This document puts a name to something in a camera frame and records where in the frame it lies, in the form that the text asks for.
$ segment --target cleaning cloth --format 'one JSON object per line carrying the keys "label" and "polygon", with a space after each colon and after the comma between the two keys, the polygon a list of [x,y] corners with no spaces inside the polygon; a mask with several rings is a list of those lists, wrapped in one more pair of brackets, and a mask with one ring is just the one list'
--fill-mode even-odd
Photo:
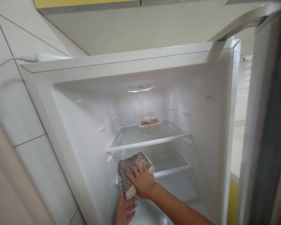
{"label": "cleaning cloth", "polygon": [[151,174],[154,178],[154,166],[152,165],[149,158],[142,152],[137,153],[136,155],[131,156],[131,158],[127,158],[125,160],[120,160],[119,163],[119,185],[124,192],[125,198],[128,200],[135,196],[136,189],[129,178],[126,176],[126,173],[129,172],[133,174],[130,166],[135,166],[135,164],[140,165],[142,169],[143,163],[147,166],[149,174]]}

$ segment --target tile grout line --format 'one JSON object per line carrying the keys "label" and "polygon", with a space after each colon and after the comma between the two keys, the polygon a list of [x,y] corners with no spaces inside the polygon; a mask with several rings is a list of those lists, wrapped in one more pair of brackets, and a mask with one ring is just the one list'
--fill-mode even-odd
{"label": "tile grout line", "polygon": [[21,143],[21,144],[18,144],[18,145],[16,145],[16,146],[14,146],[14,148],[15,148],[15,147],[18,147],[18,146],[20,146],[20,145],[26,144],[27,142],[33,141],[33,140],[35,140],[35,139],[38,139],[39,137],[42,137],[42,136],[45,136],[45,135],[47,135],[47,133],[45,133],[45,134],[43,134],[43,135],[41,135],[41,136],[35,137],[35,138],[33,138],[33,139],[29,140],[29,141],[26,141],[26,142],[23,142],[23,143]]}
{"label": "tile grout line", "polygon": [[[47,19],[47,17],[45,17],[43,14],[41,14],[39,11],[37,11],[41,16],[43,16],[46,20],[48,20]],[[57,26],[55,26],[55,28],[57,28],[60,32],[62,32],[67,38],[69,38],[75,45],[77,45],[77,47],[78,48],[80,48],[82,51],[84,51],[83,50],[83,48],[81,48],[75,41],[73,41],[69,36],[67,36],[61,29],[59,29]]]}
{"label": "tile grout line", "polygon": [[[5,39],[5,41],[6,41],[6,44],[7,44],[8,48],[9,48],[9,50],[10,50],[10,53],[11,53],[12,57],[14,57],[14,55],[13,55],[13,53],[12,53],[12,50],[11,50],[11,48],[10,48],[10,46],[9,46],[9,43],[8,43],[8,41],[7,41],[7,38],[6,38],[6,36],[5,36],[4,32],[3,32],[3,29],[2,29],[2,27],[1,27],[1,24],[0,24],[0,29],[1,29],[1,32],[2,32],[2,34],[3,34],[3,36],[4,36],[4,39]],[[34,110],[35,110],[37,116],[38,116],[38,119],[39,119],[39,121],[40,121],[40,123],[41,123],[41,125],[42,125],[42,127],[43,127],[43,130],[44,130],[45,133],[46,133],[46,129],[45,129],[45,127],[44,127],[44,125],[43,125],[43,122],[42,122],[42,120],[41,120],[41,118],[40,118],[40,115],[38,114],[38,111],[37,111],[37,109],[36,109],[36,107],[35,107],[35,105],[34,105],[34,102],[33,102],[32,98],[31,98],[31,95],[30,95],[30,93],[29,93],[29,91],[28,91],[27,85],[26,85],[26,83],[25,83],[25,81],[24,81],[24,79],[23,79],[23,76],[22,76],[22,73],[21,73],[21,71],[20,71],[20,69],[19,69],[19,66],[18,66],[18,64],[17,64],[17,62],[16,62],[15,60],[14,60],[14,62],[15,62],[15,64],[16,64],[16,67],[18,68],[18,71],[19,71],[19,73],[20,73],[20,76],[21,76],[21,78],[22,78],[22,81],[23,81],[23,83],[24,83],[24,85],[25,85],[25,88],[26,88],[27,93],[28,93],[28,95],[29,95],[29,98],[30,98],[30,100],[31,100],[31,103],[32,103],[32,105],[33,105],[33,107],[34,107]]]}
{"label": "tile grout line", "polygon": [[39,37],[37,37],[36,35],[30,33],[29,31],[25,30],[24,28],[22,28],[21,26],[17,25],[16,23],[14,23],[13,21],[7,19],[5,16],[2,16],[0,14],[1,17],[3,17],[4,19],[8,20],[9,22],[11,22],[12,24],[16,25],[17,27],[21,28],[22,30],[26,31],[27,33],[31,34],[32,36],[36,37],[37,39],[39,39],[40,41],[46,43],[47,45],[51,46],[52,48],[56,49],[57,51],[61,52],[62,54],[68,56],[66,53],[63,53],[62,51],[60,51],[59,49],[55,48],[54,46],[50,45],[49,43],[45,42],[44,40],[40,39]]}
{"label": "tile grout line", "polygon": [[73,215],[73,217],[72,217],[72,219],[71,219],[69,225],[71,224],[72,220],[74,219],[74,216],[76,215],[76,212],[78,211],[78,209],[79,209],[79,207],[77,207],[77,209],[76,209],[76,211],[75,211],[75,213],[74,213],[74,215]]}

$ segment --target power cord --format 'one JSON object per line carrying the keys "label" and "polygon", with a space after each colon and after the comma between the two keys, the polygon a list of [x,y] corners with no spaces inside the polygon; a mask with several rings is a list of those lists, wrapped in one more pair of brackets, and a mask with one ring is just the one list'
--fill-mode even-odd
{"label": "power cord", "polygon": [[0,67],[3,66],[5,63],[9,62],[9,61],[12,61],[12,60],[22,60],[22,61],[25,61],[25,62],[29,62],[29,63],[34,63],[36,62],[36,59],[35,58],[32,58],[32,57],[25,57],[25,56],[21,56],[21,57],[16,57],[16,58],[11,58],[9,60],[6,60],[5,62],[1,63],[0,64]]}

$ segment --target floor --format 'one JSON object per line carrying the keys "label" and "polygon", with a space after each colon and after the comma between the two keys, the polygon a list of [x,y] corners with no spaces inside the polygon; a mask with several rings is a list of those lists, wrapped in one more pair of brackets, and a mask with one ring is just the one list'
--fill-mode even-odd
{"label": "floor", "polygon": [[239,178],[241,157],[243,153],[244,127],[245,120],[234,122],[232,157],[231,157],[231,172]]}

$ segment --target white tile wall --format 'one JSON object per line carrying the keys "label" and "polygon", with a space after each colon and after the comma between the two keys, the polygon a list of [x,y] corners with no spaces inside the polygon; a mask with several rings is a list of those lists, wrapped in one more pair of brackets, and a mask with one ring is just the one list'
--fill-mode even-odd
{"label": "white tile wall", "polygon": [[70,225],[85,225],[79,209],[77,209],[77,212],[75,213]]}
{"label": "white tile wall", "polygon": [[0,16],[0,25],[5,34],[14,57],[34,57],[35,52],[45,52],[54,55],[65,56],[65,54],[52,48],[50,45],[21,29]]}
{"label": "white tile wall", "polygon": [[56,224],[69,224],[77,205],[46,135],[15,148]]}
{"label": "white tile wall", "polygon": [[[0,63],[9,58],[0,29]],[[0,67],[0,121],[14,146],[45,134],[14,61]]]}
{"label": "white tile wall", "polygon": [[[34,56],[37,51],[87,56],[36,11],[32,0],[0,0],[0,26],[0,63],[13,56]],[[0,67],[0,123],[56,224],[83,224],[14,61]]]}
{"label": "white tile wall", "polygon": [[87,56],[82,49],[55,26],[48,25],[47,19],[35,9],[33,0],[0,0],[0,15],[68,56]]}

